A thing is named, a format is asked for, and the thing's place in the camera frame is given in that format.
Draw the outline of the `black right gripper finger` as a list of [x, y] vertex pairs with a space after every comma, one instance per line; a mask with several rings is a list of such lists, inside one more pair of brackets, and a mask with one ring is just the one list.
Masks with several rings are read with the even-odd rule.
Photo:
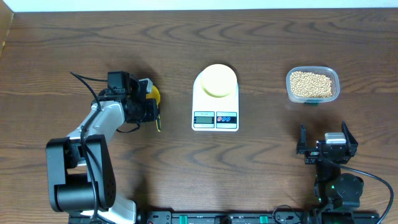
[[341, 130], [342, 130], [343, 134], [345, 135], [346, 144], [348, 145], [348, 147], [357, 148], [358, 142], [354, 138], [354, 136], [351, 134], [351, 132], [349, 131], [345, 121], [343, 121], [341, 124]]
[[300, 127], [300, 137], [297, 143], [298, 148], [306, 148], [307, 147], [307, 138], [306, 138], [306, 127], [304, 124], [301, 124]]

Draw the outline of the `yellow measuring scoop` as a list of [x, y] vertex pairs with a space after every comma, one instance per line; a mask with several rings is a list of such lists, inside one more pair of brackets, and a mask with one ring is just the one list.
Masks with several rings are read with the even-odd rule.
[[152, 85], [152, 89], [150, 93], [146, 94], [146, 99], [147, 100], [154, 100], [155, 105], [156, 105], [156, 112], [155, 112], [155, 123], [157, 127], [157, 131], [161, 132], [162, 127], [161, 127], [161, 118], [160, 118], [160, 109], [159, 109], [159, 103], [160, 103], [160, 91], [155, 85]]

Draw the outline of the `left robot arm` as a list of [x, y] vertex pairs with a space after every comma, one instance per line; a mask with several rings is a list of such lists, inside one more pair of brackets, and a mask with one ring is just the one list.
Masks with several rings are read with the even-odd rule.
[[160, 129], [160, 93], [150, 79], [123, 71], [104, 82], [79, 127], [46, 145], [50, 206], [69, 223], [147, 223], [146, 212], [117, 193], [108, 143], [125, 123]]

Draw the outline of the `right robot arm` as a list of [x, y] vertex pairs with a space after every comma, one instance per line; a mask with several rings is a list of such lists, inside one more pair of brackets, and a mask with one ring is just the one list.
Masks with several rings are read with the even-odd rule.
[[314, 147], [307, 145], [306, 133], [301, 125], [296, 152], [304, 155], [307, 165], [316, 167], [314, 192], [319, 206], [305, 212], [302, 223], [354, 223], [354, 209], [360, 206], [364, 182], [356, 175], [342, 173], [341, 166], [356, 154], [357, 140], [346, 123], [342, 123], [341, 132], [326, 133]]

